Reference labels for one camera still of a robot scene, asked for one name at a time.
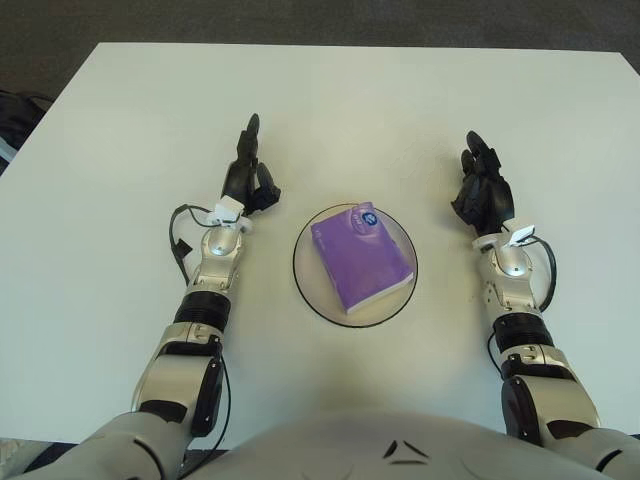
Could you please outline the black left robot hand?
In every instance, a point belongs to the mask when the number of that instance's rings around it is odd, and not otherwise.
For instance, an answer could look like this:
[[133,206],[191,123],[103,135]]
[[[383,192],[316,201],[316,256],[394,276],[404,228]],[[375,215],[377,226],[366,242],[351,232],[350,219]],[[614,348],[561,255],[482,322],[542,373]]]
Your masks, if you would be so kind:
[[274,206],[281,195],[269,169],[258,159],[259,128],[259,115],[254,113],[239,136],[237,158],[229,165],[221,194],[240,202],[245,216]]

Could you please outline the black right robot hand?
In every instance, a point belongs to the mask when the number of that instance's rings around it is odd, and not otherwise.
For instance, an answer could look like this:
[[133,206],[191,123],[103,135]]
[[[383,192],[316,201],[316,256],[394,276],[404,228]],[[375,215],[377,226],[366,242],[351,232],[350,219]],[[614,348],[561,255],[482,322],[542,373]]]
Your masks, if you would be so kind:
[[462,186],[451,206],[479,237],[500,233],[503,224],[515,217],[510,185],[500,173],[493,148],[474,131],[467,133],[466,142],[461,154]]

